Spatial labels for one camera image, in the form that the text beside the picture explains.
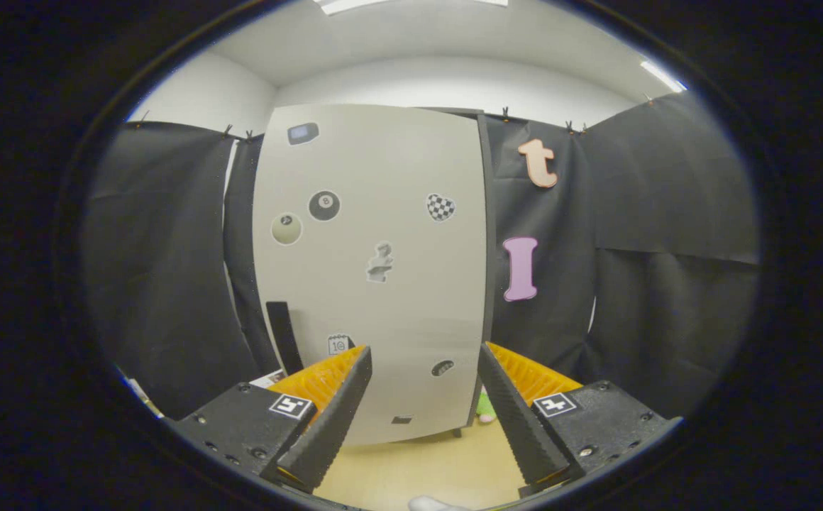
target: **hand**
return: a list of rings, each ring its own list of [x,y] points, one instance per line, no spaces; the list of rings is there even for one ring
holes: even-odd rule
[[[458,507],[457,505],[449,505],[446,502],[440,502],[435,498],[421,495],[421,497],[412,498],[409,501],[409,511],[471,511],[466,507]]]

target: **ceiling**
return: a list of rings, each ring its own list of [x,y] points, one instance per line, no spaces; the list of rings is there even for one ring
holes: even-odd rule
[[[394,0],[327,16],[294,0],[211,51],[276,87],[351,65],[420,56],[468,56],[544,67],[636,103],[670,90],[639,67],[637,52],[544,0],[509,7],[470,0]]]

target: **ceiling light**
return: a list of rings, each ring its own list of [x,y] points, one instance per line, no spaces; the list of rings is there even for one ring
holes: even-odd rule
[[[641,63],[641,66],[645,68],[645,71],[650,72],[652,75],[655,75],[655,77],[657,77],[658,80],[664,82],[664,84],[666,84],[667,87],[670,87],[671,91],[683,92],[684,90],[686,90],[686,85],[681,84],[677,80],[671,78],[670,75],[667,74],[667,72],[664,72],[661,68],[657,67],[657,65],[653,65],[651,64],[651,62],[646,60],[645,62]]]
[[[391,0],[314,0],[324,10],[327,16],[332,16],[335,13],[341,13],[356,7],[372,6],[372,4],[381,4],[383,2],[390,2]],[[509,0],[471,0],[482,4],[492,4],[493,6],[506,7]]]

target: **white wall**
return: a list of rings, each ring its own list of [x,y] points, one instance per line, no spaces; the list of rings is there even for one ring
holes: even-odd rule
[[[263,133],[275,87],[242,65],[203,52],[179,67],[146,97],[129,120],[182,123],[245,136]]]
[[[552,125],[592,126],[633,106],[607,89],[539,67],[477,58],[416,57],[370,62],[286,85],[275,106],[307,103],[450,106]]]

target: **pink letter i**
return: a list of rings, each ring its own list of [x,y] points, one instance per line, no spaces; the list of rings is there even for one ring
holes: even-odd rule
[[[511,237],[503,242],[509,252],[509,289],[503,293],[507,302],[528,300],[538,294],[538,288],[531,284],[531,253],[538,246],[534,237]]]

